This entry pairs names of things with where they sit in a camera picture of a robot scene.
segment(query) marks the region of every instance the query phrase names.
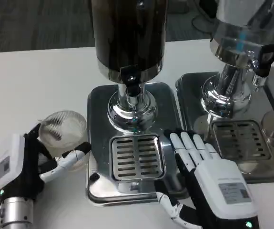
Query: black lever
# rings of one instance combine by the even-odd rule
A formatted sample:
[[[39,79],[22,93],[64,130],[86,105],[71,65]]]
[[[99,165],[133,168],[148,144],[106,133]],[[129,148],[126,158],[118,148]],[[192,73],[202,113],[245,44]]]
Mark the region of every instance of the black lever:
[[[127,94],[135,97],[141,92],[139,84],[141,83],[141,71],[137,65],[130,65],[120,69],[121,79],[126,85]]]
[[[271,65],[274,62],[274,44],[263,45],[256,61],[252,61],[252,69],[261,77],[269,75]]]

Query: white table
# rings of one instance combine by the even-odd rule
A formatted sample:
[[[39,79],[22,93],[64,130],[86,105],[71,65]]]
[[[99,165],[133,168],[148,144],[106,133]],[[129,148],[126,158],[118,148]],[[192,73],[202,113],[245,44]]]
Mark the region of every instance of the white table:
[[[175,90],[175,81],[184,73],[218,71],[222,66],[209,40],[169,42],[163,70],[154,81]],[[111,83],[98,71],[95,48],[0,53],[0,140],[29,131],[55,111],[74,110],[86,117],[90,91]],[[262,229],[274,228],[274,183],[250,188]],[[157,203],[95,207],[85,196],[84,170],[47,184],[34,217],[39,229],[180,228]]]

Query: robotic hand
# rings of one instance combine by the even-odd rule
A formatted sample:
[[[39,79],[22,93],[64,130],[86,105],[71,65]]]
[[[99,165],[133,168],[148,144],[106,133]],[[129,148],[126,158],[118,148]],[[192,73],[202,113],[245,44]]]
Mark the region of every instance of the robotic hand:
[[[84,142],[62,157],[52,158],[38,140],[40,124],[24,136],[12,134],[0,145],[0,228],[27,229],[33,224],[33,202],[44,184],[82,159],[91,145]],[[48,159],[38,165],[39,154]]]
[[[184,131],[169,137],[196,207],[180,204],[170,196],[164,182],[157,180],[158,201],[171,219],[188,229],[258,229],[254,200],[236,163],[221,159],[199,135],[193,135],[193,141]]]

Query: robot hand finger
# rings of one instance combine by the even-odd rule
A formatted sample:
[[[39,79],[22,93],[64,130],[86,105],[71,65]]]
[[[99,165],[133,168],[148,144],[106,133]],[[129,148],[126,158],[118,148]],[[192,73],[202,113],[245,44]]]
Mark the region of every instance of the robot hand finger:
[[[180,140],[180,138],[177,134],[171,133],[170,138],[171,138],[171,142],[172,142],[175,150],[176,149],[185,149],[182,141]]]
[[[193,140],[195,142],[196,148],[198,149],[204,160],[213,159],[209,151],[205,147],[202,138],[199,135],[194,135]]]
[[[189,155],[188,151],[184,147],[182,141],[180,140],[177,134],[171,133],[170,138],[174,146],[175,153],[180,155],[180,158],[182,159],[183,163],[185,164],[188,171],[190,172],[192,169],[195,168],[194,162],[192,161],[191,156]]]
[[[202,157],[200,156],[200,153],[196,149],[194,143],[192,142],[190,136],[187,132],[181,133],[181,139],[183,140],[183,144],[185,148],[188,150],[189,154],[191,155],[195,166],[198,166],[202,162]]]
[[[213,159],[221,159],[221,157],[211,144],[207,143],[205,144],[205,147],[207,148],[207,151],[211,154]]]

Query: gray carpet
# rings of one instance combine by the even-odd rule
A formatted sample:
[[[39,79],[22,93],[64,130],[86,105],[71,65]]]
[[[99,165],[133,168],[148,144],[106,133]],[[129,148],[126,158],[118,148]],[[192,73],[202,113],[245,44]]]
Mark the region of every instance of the gray carpet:
[[[167,41],[209,38],[193,2],[170,0]],[[0,52],[94,46],[88,0],[0,0]],[[194,24],[209,31],[198,17]]]

